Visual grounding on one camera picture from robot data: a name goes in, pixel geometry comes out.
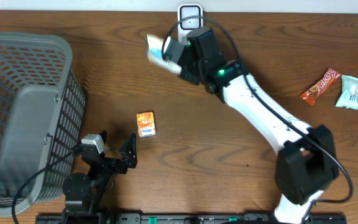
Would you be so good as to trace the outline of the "large yellow snack bag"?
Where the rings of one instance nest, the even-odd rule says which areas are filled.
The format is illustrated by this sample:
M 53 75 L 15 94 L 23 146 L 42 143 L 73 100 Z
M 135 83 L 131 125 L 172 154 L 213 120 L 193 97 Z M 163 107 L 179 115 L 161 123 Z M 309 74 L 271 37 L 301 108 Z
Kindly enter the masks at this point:
M 162 44 L 163 39 L 156 35 L 147 34 L 145 36 L 145 42 L 147 44 L 147 58 L 150 62 L 157 66 L 168 70 L 171 73 L 179 75 L 181 67 L 172 61 L 166 61 L 162 58 Z

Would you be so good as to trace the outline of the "small orange snack box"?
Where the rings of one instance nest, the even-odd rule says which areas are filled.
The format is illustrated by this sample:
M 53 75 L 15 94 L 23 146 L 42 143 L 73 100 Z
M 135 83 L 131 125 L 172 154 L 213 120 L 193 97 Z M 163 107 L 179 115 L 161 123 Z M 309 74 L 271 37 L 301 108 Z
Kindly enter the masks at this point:
M 141 138 L 156 135 L 154 113 L 150 111 L 137 114 L 137 129 Z

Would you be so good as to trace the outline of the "red Top chocolate bar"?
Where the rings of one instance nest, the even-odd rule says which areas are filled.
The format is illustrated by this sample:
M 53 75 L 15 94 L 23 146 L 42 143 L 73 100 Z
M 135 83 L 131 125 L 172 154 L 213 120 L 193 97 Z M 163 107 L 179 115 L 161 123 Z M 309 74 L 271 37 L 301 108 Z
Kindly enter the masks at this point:
M 323 92 L 327 90 L 339 77 L 341 77 L 341 74 L 329 67 L 320 81 L 302 93 L 300 98 L 305 100 L 310 105 L 314 105 L 315 101 L 323 94 Z

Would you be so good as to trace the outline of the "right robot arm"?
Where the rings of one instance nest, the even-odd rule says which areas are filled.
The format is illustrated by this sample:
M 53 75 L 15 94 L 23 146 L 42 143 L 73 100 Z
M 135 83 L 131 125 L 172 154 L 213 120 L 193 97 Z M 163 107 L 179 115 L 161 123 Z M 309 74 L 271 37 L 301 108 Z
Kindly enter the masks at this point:
M 292 116 L 257 84 L 239 60 L 228 61 L 212 28 L 180 32 L 164 56 L 180 67 L 180 78 L 206 89 L 240 112 L 277 155 L 275 182 L 282 196 L 273 215 L 280 223 L 305 223 L 312 206 L 338 178 L 333 135 Z

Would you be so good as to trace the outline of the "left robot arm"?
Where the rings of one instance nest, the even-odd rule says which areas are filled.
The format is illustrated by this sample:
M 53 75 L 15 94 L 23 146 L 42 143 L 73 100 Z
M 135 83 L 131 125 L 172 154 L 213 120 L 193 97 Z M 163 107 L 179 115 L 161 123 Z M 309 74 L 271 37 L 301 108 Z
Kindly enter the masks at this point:
M 88 134 L 77 143 L 73 152 L 81 156 L 89 165 L 85 174 L 76 172 L 63 182 L 65 209 L 62 211 L 62 223 L 114 223 L 114 215 L 108 208 L 99 204 L 108 187 L 112 187 L 111 178 L 126 174 L 137 166 L 136 133 L 121 146 L 119 159 L 106 157 L 107 132 Z

